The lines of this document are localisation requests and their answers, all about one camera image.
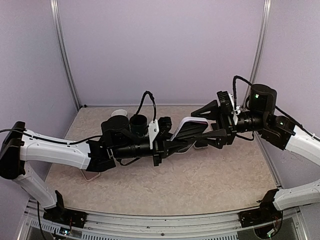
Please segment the aluminium frame post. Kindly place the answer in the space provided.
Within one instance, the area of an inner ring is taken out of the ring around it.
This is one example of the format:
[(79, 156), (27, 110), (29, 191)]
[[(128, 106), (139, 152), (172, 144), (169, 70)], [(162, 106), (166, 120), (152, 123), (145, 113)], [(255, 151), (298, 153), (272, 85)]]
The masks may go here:
[(50, 0), (50, 9), (52, 13), (53, 23), (55, 27), (58, 47), (62, 59), (63, 68), (66, 75), (67, 84), (71, 93), (71, 98), (73, 100), (74, 106), (77, 111), (79, 111), (82, 107), (81, 101), (78, 95), (78, 91), (73, 79), (67, 49), (64, 41), (63, 28), (61, 23), (60, 11), (59, 11), (59, 2), (57, 0)]
[(267, 36), (271, 6), (272, 6), (272, 0), (264, 1), (256, 51), (253, 59), (253, 65), (250, 72), (250, 77), (248, 80), (251, 84), (254, 84), (257, 80), (259, 66), (260, 66), (260, 62), (261, 62), (261, 58), (264, 50), (265, 39)]

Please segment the purple-edged black smartphone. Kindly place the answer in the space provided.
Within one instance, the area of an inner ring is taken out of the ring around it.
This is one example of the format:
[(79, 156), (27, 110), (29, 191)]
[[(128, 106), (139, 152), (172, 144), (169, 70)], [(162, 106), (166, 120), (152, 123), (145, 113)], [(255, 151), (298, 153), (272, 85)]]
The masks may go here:
[(202, 134), (208, 128), (208, 125), (205, 121), (187, 121), (174, 135), (173, 141), (191, 141), (192, 137)]

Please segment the aluminium front rail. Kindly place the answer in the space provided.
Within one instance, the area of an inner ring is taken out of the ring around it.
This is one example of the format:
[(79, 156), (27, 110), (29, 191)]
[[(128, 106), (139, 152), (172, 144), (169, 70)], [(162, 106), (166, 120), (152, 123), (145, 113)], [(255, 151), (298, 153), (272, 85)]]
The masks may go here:
[(60, 233), (63, 224), (42, 218), (43, 210), (30, 199), (15, 236), (17, 240), (237, 240), (256, 239), (255, 230), (265, 225), (242, 227), (239, 211), (176, 216), (143, 216), (86, 211), (83, 228), (73, 227), (69, 235)]

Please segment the light blue mug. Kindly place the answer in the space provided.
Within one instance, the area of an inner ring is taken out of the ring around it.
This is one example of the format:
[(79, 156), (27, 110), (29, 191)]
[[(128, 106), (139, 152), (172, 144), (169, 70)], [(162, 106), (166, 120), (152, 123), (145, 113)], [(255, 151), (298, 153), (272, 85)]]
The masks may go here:
[(124, 116), (126, 118), (128, 118), (128, 112), (125, 110), (125, 109), (116, 109), (114, 110), (111, 115), (111, 117), (114, 117), (114, 116)]

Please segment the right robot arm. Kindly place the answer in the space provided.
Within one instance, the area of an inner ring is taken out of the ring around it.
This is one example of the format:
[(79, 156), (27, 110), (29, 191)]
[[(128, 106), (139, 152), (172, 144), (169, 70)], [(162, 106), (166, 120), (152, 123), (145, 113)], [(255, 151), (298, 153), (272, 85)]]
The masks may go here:
[[(276, 90), (263, 84), (250, 87), (248, 110), (236, 106), (236, 96), (226, 91), (217, 93), (218, 99), (191, 113), (192, 117), (203, 117), (215, 121), (213, 131), (197, 137), (208, 145), (222, 148), (230, 145), (239, 133), (257, 132), (273, 146), (285, 150), (319, 165), (320, 140), (305, 130), (288, 114), (276, 116)], [(289, 208), (319, 203), (320, 182), (289, 188), (269, 190), (256, 210), (256, 218), (266, 222), (275, 212)]]

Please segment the dark green mug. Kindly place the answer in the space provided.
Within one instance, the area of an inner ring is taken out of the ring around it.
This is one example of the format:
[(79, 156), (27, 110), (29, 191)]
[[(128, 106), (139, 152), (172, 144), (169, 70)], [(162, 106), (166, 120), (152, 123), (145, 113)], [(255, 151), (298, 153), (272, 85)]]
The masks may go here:
[(133, 115), (129, 120), (131, 132), (139, 138), (144, 138), (148, 133), (147, 120), (145, 115)]

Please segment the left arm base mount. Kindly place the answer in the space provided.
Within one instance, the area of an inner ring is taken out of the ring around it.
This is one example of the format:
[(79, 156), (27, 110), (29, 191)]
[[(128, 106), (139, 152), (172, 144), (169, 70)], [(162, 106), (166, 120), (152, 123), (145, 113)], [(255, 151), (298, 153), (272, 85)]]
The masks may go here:
[(43, 218), (54, 223), (83, 229), (87, 219), (87, 213), (68, 208), (60, 209), (56, 206), (45, 209)]

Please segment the pink phone case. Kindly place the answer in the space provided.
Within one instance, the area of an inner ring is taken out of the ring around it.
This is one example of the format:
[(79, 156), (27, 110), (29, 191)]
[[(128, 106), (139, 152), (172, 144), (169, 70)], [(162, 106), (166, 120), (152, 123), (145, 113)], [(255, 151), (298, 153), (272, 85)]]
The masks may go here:
[(91, 182), (91, 181), (97, 179), (101, 175), (100, 172), (86, 171), (86, 170), (82, 170), (82, 169), (80, 170), (80, 172), (87, 182)]

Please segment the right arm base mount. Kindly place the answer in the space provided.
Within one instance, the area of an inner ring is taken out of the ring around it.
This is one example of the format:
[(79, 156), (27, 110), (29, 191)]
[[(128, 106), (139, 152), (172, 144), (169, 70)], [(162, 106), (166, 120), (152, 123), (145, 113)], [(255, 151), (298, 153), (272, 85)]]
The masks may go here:
[(283, 212), (271, 207), (258, 207), (238, 213), (242, 228), (260, 225), (281, 219)]

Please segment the right aluminium frame post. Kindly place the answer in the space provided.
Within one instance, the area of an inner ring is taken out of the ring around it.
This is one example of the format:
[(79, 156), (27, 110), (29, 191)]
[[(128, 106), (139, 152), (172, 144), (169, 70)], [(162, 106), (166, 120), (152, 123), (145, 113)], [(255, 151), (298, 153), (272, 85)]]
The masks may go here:
[(264, 50), (265, 39), (267, 36), (271, 6), (272, 6), (272, 0), (264, 1), (256, 51), (253, 59), (253, 65), (250, 72), (250, 77), (248, 80), (251, 84), (254, 84), (257, 80), (259, 66), (260, 66), (260, 62), (261, 62), (261, 58)]

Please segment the lavender phone case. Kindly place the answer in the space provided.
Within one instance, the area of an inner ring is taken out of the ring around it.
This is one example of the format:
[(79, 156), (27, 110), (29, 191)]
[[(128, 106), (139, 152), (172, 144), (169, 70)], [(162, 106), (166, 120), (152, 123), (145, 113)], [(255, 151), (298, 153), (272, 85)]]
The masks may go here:
[(203, 134), (208, 126), (207, 119), (203, 117), (184, 117), (170, 138), (170, 141), (182, 140), (187, 142), (187, 145), (180, 147), (176, 153), (186, 153), (195, 144), (194, 137)]

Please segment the white phone case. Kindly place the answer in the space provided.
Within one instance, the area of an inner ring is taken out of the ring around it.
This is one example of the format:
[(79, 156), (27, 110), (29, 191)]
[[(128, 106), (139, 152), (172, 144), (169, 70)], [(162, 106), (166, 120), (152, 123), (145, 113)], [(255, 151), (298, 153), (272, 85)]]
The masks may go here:
[(193, 148), (194, 148), (195, 150), (201, 150), (201, 149), (207, 148), (208, 146), (209, 146), (209, 145), (208, 145), (206, 142), (203, 142), (203, 141), (198, 140), (198, 141), (196, 141), (196, 142), (194, 143)]

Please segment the left aluminium frame post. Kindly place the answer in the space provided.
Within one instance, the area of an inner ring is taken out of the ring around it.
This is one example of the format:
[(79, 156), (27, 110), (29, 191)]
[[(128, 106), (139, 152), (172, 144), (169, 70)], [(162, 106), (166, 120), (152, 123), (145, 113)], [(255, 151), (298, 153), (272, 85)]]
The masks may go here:
[(50, 9), (52, 13), (53, 23), (55, 27), (58, 47), (62, 59), (63, 68), (66, 75), (67, 84), (71, 93), (71, 98), (73, 100), (74, 106), (77, 111), (79, 111), (82, 107), (81, 101), (78, 95), (78, 91), (73, 79), (67, 49), (64, 41), (63, 28), (61, 23), (60, 11), (59, 11), (59, 2), (57, 0), (50, 0)]

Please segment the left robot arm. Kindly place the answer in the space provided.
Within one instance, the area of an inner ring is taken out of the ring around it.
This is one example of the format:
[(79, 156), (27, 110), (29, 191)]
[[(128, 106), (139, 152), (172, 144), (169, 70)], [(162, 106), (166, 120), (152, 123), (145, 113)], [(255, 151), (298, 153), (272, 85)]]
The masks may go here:
[(101, 173), (121, 165), (129, 166), (152, 157), (158, 166), (163, 159), (187, 151), (207, 128), (199, 117), (185, 117), (174, 133), (172, 121), (161, 117), (147, 122), (143, 115), (128, 118), (115, 115), (101, 124), (101, 135), (79, 141), (36, 134), (18, 121), (6, 130), (0, 149), (0, 175), (12, 180), (35, 198), (47, 215), (63, 223), (70, 218), (63, 196), (50, 189), (31, 167), (32, 161), (71, 166)]

